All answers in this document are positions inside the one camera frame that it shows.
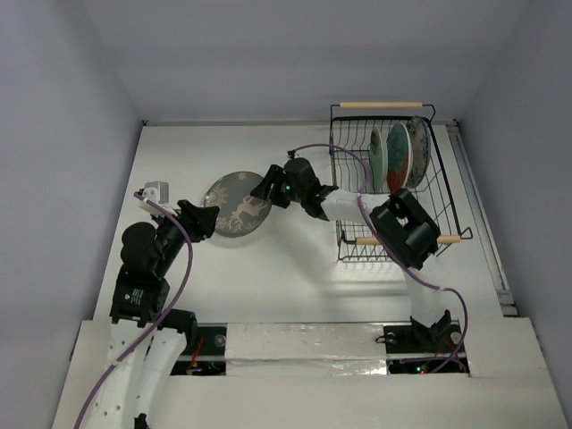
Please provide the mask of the grey reindeer plate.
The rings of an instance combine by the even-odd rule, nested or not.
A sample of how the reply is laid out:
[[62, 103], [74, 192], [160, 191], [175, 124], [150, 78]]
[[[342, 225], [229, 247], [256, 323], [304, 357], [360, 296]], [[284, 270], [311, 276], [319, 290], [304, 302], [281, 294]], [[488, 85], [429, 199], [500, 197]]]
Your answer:
[[218, 206], [215, 232], [225, 238], [244, 237], [256, 230], [271, 212], [271, 204], [250, 195], [263, 177], [238, 171], [224, 175], [206, 192], [203, 206]]

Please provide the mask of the light green plate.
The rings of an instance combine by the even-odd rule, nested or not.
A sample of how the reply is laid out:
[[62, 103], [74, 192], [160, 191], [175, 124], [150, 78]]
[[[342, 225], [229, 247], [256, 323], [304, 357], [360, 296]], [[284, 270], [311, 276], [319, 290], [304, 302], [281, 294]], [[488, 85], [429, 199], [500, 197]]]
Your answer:
[[368, 161], [372, 174], [373, 190], [380, 193], [383, 190], [388, 172], [388, 151], [381, 132], [375, 127], [372, 128], [370, 134]]

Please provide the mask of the teal and red plate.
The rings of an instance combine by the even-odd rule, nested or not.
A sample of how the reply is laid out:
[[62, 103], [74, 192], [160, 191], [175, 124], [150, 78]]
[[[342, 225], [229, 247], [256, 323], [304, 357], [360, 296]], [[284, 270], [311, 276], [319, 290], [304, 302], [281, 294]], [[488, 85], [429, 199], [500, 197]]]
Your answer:
[[388, 172], [386, 181], [391, 192], [403, 188], [408, 178], [410, 141], [406, 126], [392, 125], [387, 138]]

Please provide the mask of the blue speckled plate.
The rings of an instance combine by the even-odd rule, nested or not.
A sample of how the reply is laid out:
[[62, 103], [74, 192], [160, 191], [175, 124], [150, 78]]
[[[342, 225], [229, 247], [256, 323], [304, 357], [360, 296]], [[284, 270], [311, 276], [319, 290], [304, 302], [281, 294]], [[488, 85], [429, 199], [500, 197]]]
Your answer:
[[430, 162], [430, 146], [425, 121], [419, 116], [411, 117], [406, 123], [410, 150], [406, 187], [416, 188], [425, 177]]

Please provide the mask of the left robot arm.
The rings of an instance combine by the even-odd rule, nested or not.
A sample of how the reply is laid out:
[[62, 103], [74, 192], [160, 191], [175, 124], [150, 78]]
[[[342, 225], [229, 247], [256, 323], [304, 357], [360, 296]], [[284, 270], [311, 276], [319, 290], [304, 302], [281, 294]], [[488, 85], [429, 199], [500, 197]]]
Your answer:
[[187, 200], [171, 208], [152, 199], [149, 189], [134, 196], [153, 221], [134, 223], [122, 235], [106, 369], [80, 409], [77, 428], [151, 427], [178, 357], [201, 345], [195, 314], [175, 306], [185, 288], [171, 293], [166, 274], [182, 248], [212, 237], [219, 208]]

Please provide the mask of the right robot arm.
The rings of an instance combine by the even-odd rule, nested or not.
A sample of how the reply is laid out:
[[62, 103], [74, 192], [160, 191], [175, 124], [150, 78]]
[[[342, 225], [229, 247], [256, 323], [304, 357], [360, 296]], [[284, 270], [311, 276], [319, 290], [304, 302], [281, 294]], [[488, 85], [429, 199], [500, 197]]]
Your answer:
[[430, 279], [437, 268], [434, 254], [442, 233], [409, 191], [364, 194], [325, 185], [311, 163], [299, 157], [283, 167], [271, 165], [250, 195], [281, 208], [295, 202], [315, 219], [366, 225], [401, 268], [411, 299], [408, 332], [392, 332], [385, 338], [393, 345], [408, 341], [421, 353], [448, 351], [443, 345], [451, 327], [450, 311], [442, 304], [445, 289]]

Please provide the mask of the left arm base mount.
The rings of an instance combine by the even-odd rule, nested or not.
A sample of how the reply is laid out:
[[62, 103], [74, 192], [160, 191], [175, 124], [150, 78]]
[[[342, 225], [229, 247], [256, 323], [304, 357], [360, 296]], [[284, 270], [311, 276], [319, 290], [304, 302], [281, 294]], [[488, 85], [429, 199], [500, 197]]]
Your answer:
[[226, 375], [226, 324], [200, 324], [195, 348], [185, 349], [175, 362], [171, 375]]

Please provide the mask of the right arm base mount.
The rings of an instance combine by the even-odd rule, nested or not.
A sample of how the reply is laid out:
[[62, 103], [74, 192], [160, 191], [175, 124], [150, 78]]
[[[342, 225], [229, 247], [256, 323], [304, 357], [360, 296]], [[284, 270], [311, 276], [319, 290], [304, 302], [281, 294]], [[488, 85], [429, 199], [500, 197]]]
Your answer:
[[389, 374], [469, 374], [461, 327], [450, 311], [431, 327], [410, 318], [407, 324], [385, 325], [374, 338], [383, 345]]

